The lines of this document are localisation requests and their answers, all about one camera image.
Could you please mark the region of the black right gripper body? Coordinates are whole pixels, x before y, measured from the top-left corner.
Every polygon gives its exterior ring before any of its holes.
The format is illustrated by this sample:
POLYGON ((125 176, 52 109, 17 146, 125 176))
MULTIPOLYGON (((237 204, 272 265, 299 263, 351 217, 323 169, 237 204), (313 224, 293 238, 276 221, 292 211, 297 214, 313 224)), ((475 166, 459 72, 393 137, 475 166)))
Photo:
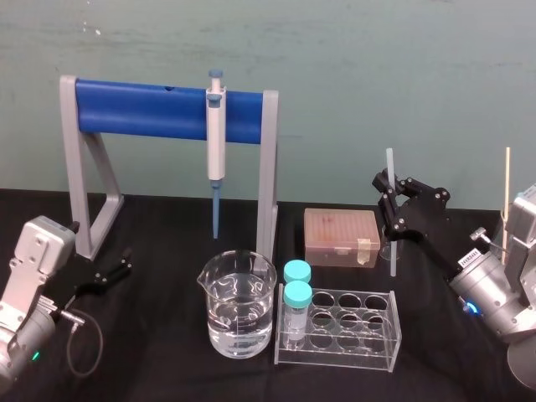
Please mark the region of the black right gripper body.
POLYGON ((412 240, 441 269, 446 280, 461 272, 457 257, 461 256, 461 237, 446 212, 450 194, 445 188, 404 187, 408 200, 399 208, 405 220, 401 236, 412 240))

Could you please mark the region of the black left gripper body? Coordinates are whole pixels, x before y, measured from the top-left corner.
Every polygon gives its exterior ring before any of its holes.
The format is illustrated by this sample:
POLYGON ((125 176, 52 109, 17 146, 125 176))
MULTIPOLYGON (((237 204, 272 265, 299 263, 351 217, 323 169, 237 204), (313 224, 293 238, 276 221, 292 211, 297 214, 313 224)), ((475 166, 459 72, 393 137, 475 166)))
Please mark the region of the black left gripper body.
POLYGON ((67 291, 69 298, 67 302, 73 302, 79 297, 103 294, 103 274, 99 271, 90 273, 89 271, 75 272, 67 280, 67 291))

